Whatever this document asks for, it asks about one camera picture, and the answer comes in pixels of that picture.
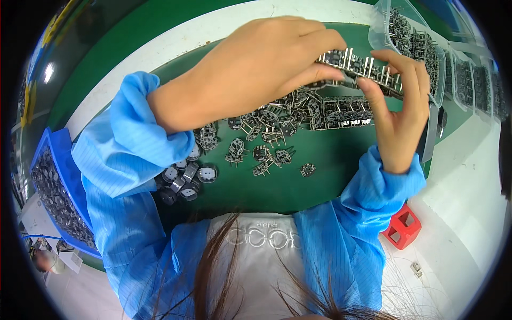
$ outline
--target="red plastic block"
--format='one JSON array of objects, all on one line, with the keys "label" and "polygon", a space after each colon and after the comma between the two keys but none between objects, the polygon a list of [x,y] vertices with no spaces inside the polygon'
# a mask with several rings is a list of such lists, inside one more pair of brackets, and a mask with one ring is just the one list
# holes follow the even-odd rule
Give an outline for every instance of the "red plastic block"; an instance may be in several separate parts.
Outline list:
[{"label": "red plastic block", "polygon": [[404,204],[399,212],[391,216],[391,223],[386,231],[381,232],[395,247],[403,250],[418,236],[421,223],[416,215]]}]

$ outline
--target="left hand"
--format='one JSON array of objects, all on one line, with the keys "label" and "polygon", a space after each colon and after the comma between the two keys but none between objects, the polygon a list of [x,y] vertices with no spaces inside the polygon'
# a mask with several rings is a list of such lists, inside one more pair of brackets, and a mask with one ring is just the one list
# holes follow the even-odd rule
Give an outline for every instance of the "left hand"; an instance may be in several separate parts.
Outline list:
[{"label": "left hand", "polygon": [[168,133],[236,117],[323,79],[342,80],[315,63],[345,41],[321,22],[295,16],[256,19],[236,29],[196,66],[147,97]]}]

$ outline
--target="green anti-static mat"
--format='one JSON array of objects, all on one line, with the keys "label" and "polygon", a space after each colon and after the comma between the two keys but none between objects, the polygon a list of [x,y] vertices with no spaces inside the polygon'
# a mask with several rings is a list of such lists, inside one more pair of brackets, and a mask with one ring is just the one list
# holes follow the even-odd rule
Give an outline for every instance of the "green anti-static mat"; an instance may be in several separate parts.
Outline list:
[{"label": "green anti-static mat", "polygon": [[[370,55],[372,48],[367,41],[368,26],[354,24],[327,24],[343,35],[354,54]],[[194,66],[216,44],[188,52],[155,70],[162,83],[179,76]],[[321,90],[324,96],[361,95],[361,91],[348,88],[326,88]],[[401,101],[389,98],[388,106],[392,110],[401,109]],[[310,131],[298,130],[292,137],[286,138],[286,146],[274,144],[272,153],[279,148],[293,146],[296,150],[292,163],[278,168],[270,167],[270,175],[253,176],[252,169],[258,164],[252,157],[256,145],[265,144],[261,137],[247,142],[242,131],[231,130],[227,121],[218,121],[217,136],[219,145],[200,157],[200,163],[213,163],[219,176],[214,183],[202,184],[199,197],[191,202],[181,199],[169,207],[158,201],[162,222],[169,227],[173,222],[182,222],[184,217],[193,213],[213,217],[227,212],[279,212],[291,214],[340,195],[358,168],[360,156],[375,143],[375,127],[353,127],[338,130]],[[234,138],[241,138],[249,156],[242,163],[230,167],[224,160],[229,144]],[[299,169],[307,163],[316,166],[315,173],[308,178],[302,177]]]}]

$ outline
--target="blue sleeve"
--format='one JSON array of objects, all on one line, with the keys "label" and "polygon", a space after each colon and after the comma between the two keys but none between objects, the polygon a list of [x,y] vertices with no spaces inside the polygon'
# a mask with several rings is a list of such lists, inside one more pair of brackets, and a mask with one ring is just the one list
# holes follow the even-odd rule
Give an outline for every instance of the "blue sleeve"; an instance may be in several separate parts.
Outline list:
[{"label": "blue sleeve", "polygon": [[386,256],[377,238],[386,230],[391,216],[405,201],[416,195],[426,184],[419,156],[415,154],[409,171],[403,175],[383,170],[377,146],[368,148],[359,160],[359,170],[342,195],[333,202],[339,223],[367,254]]},{"label": "blue sleeve", "polygon": [[154,176],[190,153],[194,135],[167,135],[156,124],[146,95],[158,86],[155,75],[126,76],[111,106],[87,125],[72,150],[96,246],[129,317],[152,295],[163,268],[179,269],[150,191],[156,190]]}]

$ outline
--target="blue plastic bin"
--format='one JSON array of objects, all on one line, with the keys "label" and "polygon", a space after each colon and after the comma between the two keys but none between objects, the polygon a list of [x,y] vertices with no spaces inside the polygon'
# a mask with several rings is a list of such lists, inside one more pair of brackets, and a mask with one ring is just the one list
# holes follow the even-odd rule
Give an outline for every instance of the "blue plastic bin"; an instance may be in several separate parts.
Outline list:
[{"label": "blue plastic bin", "polygon": [[[42,134],[39,144],[37,145],[32,163],[30,164],[30,173],[32,173],[32,168],[39,156],[42,155],[46,147],[49,146],[55,163],[55,168],[59,173],[62,185],[66,188],[66,192],[75,206],[76,211],[82,217],[86,226],[92,231],[91,218],[87,211],[86,191],[83,189],[81,172],[78,170],[78,167],[71,156],[71,145],[71,138],[67,128],[56,132],[52,132],[50,128],[46,128]],[[98,250],[90,248],[86,243],[73,238],[67,232],[60,229],[52,215],[50,213],[48,213],[48,215],[64,241],[80,251],[101,259],[101,255]]]}]

